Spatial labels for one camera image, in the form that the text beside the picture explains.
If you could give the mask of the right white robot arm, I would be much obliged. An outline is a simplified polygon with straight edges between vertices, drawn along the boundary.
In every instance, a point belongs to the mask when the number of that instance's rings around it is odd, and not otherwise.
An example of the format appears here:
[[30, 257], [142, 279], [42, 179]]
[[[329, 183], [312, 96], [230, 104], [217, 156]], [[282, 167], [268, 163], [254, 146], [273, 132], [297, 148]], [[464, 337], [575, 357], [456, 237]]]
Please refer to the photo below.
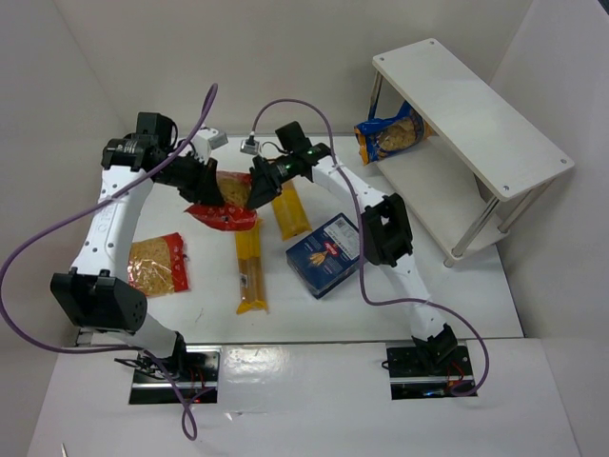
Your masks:
[[283, 152], [252, 159], [248, 209], [258, 209], [278, 198], [284, 184], [301, 176], [355, 206], [361, 243], [360, 259], [380, 268], [404, 299], [411, 339], [420, 363], [429, 373], [456, 349], [452, 328], [430, 302], [413, 254], [413, 233], [402, 197], [383, 193], [352, 172], [330, 145], [312, 144], [297, 122], [276, 130]]

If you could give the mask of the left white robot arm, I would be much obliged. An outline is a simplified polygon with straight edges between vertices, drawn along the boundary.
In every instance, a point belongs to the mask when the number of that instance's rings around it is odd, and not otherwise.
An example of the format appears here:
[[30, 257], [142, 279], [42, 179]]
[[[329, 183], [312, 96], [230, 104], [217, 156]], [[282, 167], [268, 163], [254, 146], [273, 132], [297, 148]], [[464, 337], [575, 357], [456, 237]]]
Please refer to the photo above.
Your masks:
[[206, 126], [179, 142], [174, 122], [155, 112], [139, 113], [135, 132], [108, 141], [101, 162], [102, 208], [94, 212], [69, 271], [54, 274], [50, 282], [75, 326], [147, 350], [169, 371], [185, 368], [183, 336], [153, 318], [145, 294], [128, 283], [129, 251], [154, 184], [176, 188], [191, 204], [223, 204], [210, 153], [226, 143], [223, 131]]

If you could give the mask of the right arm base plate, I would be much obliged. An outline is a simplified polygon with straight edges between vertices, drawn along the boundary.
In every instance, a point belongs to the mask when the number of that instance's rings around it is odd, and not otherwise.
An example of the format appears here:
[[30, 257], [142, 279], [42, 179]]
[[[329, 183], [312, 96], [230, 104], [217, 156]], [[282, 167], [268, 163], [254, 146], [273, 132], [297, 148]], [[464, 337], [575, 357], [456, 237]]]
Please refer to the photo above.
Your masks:
[[413, 343], [390, 342], [385, 345], [381, 367], [389, 376], [393, 401], [455, 398], [455, 393], [476, 386], [469, 351], [463, 343], [437, 366], [426, 368]]

